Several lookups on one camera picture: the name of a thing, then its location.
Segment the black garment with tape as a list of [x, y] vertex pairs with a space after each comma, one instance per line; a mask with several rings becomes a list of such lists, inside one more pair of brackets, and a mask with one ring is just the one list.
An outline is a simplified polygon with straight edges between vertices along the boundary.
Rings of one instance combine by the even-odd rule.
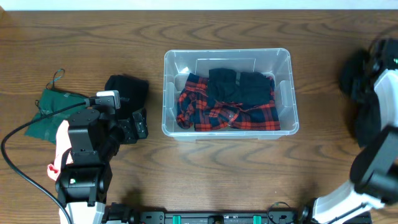
[[133, 112], [144, 107], [149, 82], [129, 75], [111, 75], [104, 89], [119, 92], [121, 107], [117, 112], [118, 118], [128, 119]]

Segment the red black plaid shirt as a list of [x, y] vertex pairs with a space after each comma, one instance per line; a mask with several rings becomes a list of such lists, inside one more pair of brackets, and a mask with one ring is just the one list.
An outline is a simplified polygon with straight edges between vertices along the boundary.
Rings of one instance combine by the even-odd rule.
[[182, 129], [194, 127], [207, 132], [223, 128], [251, 131], [279, 131], [280, 121], [275, 101], [247, 105], [223, 103], [207, 95], [208, 78], [189, 74], [177, 100], [176, 122]]

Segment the black garment small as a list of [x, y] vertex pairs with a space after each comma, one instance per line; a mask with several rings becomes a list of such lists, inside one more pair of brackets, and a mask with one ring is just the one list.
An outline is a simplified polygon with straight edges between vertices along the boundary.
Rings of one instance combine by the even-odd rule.
[[236, 72], [227, 68], [209, 70], [207, 95], [223, 103], [268, 104], [274, 81], [259, 72]]

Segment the black hooded garment large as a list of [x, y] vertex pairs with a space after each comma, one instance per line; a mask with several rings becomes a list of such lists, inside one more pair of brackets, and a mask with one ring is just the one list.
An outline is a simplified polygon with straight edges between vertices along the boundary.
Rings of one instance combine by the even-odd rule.
[[378, 97], [365, 75], [369, 53], [355, 51], [343, 65], [339, 75], [340, 90], [356, 105], [353, 135], [359, 147], [366, 147], [381, 130], [381, 113]]

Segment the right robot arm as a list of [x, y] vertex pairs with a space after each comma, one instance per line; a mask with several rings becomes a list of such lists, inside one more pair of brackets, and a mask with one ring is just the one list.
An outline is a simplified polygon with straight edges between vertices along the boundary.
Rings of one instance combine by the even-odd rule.
[[371, 210], [397, 203], [397, 40], [357, 51], [339, 81], [358, 106], [354, 136], [363, 150], [348, 181], [306, 204], [298, 223], [370, 223]]

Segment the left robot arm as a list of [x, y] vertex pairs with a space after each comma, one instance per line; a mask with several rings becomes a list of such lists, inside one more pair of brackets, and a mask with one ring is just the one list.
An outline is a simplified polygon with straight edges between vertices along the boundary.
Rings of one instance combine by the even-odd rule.
[[68, 119], [71, 146], [63, 153], [56, 181], [58, 200], [68, 223], [139, 223], [139, 214], [126, 205], [107, 205], [113, 177], [110, 161], [122, 144], [148, 136], [144, 108], [128, 119], [114, 109], [83, 109]]

